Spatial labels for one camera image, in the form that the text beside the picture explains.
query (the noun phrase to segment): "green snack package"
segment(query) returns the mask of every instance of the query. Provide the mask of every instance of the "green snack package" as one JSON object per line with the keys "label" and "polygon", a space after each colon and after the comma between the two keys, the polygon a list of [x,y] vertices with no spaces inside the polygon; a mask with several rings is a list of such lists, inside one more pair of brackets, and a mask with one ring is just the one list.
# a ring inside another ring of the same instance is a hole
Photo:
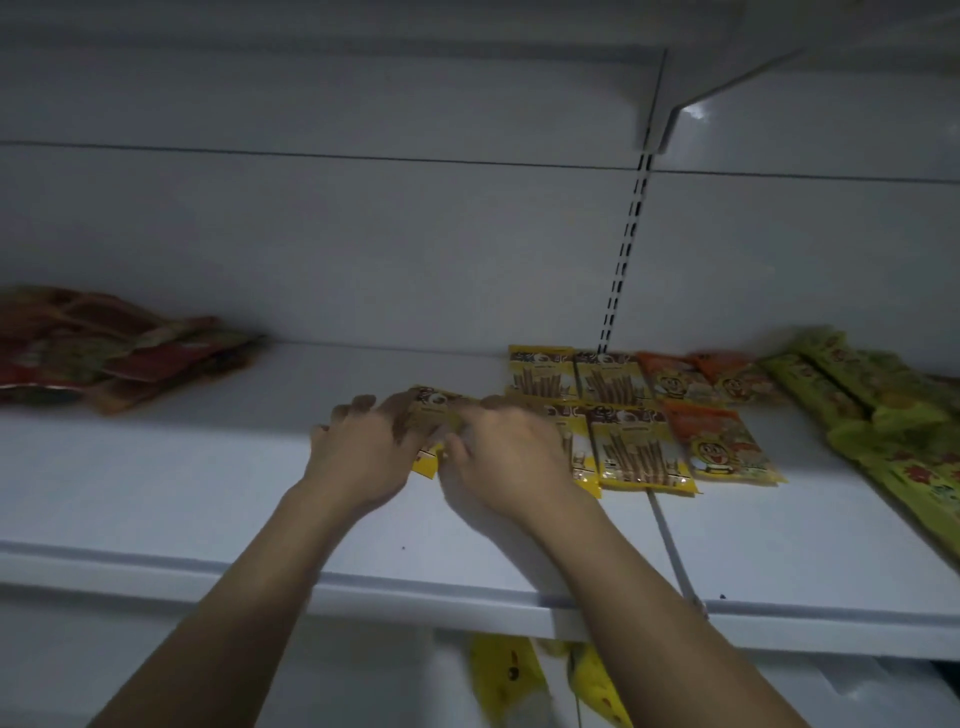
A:
{"label": "green snack package", "polygon": [[952,415],[960,415],[960,392],[953,387],[911,369],[893,352],[861,352],[861,354],[893,381],[902,392],[936,404]]}
{"label": "green snack package", "polygon": [[902,391],[888,375],[847,344],[843,331],[813,328],[802,333],[791,348],[873,410],[871,419],[878,433],[904,432],[949,420],[940,407]]}
{"label": "green snack package", "polygon": [[866,419],[863,407],[802,356],[785,353],[762,359],[759,364],[826,429]]}
{"label": "green snack package", "polygon": [[960,473],[937,467],[927,455],[879,436],[870,423],[845,423],[832,430],[828,439],[899,500],[951,555],[960,558]]}

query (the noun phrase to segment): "white shelf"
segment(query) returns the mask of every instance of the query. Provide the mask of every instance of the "white shelf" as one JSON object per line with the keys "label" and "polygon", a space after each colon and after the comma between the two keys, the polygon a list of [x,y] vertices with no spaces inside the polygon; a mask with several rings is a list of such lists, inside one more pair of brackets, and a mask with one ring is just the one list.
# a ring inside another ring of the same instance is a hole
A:
{"label": "white shelf", "polygon": [[[195,601],[301,475],[306,431],[334,404],[430,383],[501,390],[502,357],[276,345],[213,385],[102,419],[0,411],[0,582]],[[411,475],[334,551],[309,611],[542,637],[583,637],[560,575],[510,524]],[[643,494],[605,507],[676,583]]]}
{"label": "white shelf", "polygon": [[739,646],[960,659],[960,575],[799,409],[746,412],[789,479],[659,497],[694,592]]}

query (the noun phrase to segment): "orange snack package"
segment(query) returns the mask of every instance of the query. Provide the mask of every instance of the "orange snack package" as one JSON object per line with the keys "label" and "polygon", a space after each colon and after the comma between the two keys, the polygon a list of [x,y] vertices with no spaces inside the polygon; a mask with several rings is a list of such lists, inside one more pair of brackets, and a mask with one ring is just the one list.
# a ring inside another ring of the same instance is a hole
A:
{"label": "orange snack package", "polygon": [[713,385],[689,359],[651,352],[637,352],[636,358],[640,360],[640,366],[658,400],[723,406],[723,400]]}
{"label": "orange snack package", "polygon": [[786,482],[736,412],[683,402],[665,402],[664,409],[695,479]]}
{"label": "orange snack package", "polygon": [[786,395],[750,356],[739,352],[690,355],[726,404],[785,404]]}

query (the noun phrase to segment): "right hand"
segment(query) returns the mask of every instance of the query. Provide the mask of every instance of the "right hand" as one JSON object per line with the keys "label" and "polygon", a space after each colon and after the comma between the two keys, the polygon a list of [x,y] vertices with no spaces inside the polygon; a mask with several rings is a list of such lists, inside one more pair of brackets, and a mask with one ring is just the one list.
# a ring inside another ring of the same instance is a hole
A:
{"label": "right hand", "polygon": [[473,430],[473,448],[449,434],[447,455],[467,489],[493,511],[530,529],[558,505],[593,500],[573,482],[560,434],[545,418],[502,397],[456,412]]}

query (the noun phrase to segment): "yellow package on lower shelf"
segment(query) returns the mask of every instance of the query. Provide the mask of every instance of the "yellow package on lower shelf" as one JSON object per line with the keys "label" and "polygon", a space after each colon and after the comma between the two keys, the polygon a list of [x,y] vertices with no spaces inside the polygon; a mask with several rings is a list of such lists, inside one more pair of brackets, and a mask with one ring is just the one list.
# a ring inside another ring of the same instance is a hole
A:
{"label": "yellow package on lower shelf", "polygon": [[612,725],[633,726],[592,644],[582,644],[573,650],[569,680],[573,694],[602,718]]}
{"label": "yellow package on lower shelf", "polygon": [[545,706],[549,715],[549,689],[530,638],[473,635],[470,677],[473,694],[494,728],[521,724],[519,714],[530,706]]}

